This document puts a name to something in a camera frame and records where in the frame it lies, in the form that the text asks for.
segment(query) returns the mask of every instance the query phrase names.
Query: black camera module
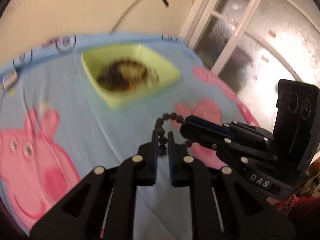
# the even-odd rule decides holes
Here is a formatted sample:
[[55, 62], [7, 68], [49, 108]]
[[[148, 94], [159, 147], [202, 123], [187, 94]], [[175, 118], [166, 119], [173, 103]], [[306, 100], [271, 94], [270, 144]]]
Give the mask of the black camera module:
[[281, 104], [283, 104], [285, 101], [285, 92], [283, 90], [279, 91], [279, 101]]
[[288, 109], [290, 112], [294, 113], [298, 108], [298, 96], [297, 94], [290, 93], [288, 99]]
[[308, 119], [311, 114], [311, 104], [308, 99], [305, 99], [301, 105], [301, 115], [303, 119]]

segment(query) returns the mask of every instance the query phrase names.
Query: metal rivet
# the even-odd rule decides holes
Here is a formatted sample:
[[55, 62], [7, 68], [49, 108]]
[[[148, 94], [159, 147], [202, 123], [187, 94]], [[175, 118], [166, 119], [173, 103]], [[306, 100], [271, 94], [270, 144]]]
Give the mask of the metal rivet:
[[139, 154], [132, 156], [132, 161], [134, 161], [135, 163], [139, 163], [143, 160], [143, 157]]
[[244, 163], [244, 164], [247, 164], [249, 161], [246, 157], [241, 157], [241, 161]]
[[191, 155], [186, 155], [183, 157], [183, 161], [185, 163], [192, 163], [194, 160], [195, 160], [194, 157], [192, 157]]
[[100, 175], [100, 174], [104, 173], [104, 167], [102, 167], [102, 166], [97, 166], [97, 167], [94, 168], [93, 172], [94, 172], [95, 174], [97, 174], [97, 175]]
[[221, 172], [225, 175], [229, 175], [232, 172], [232, 169], [229, 166], [225, 166], [221, 169]]

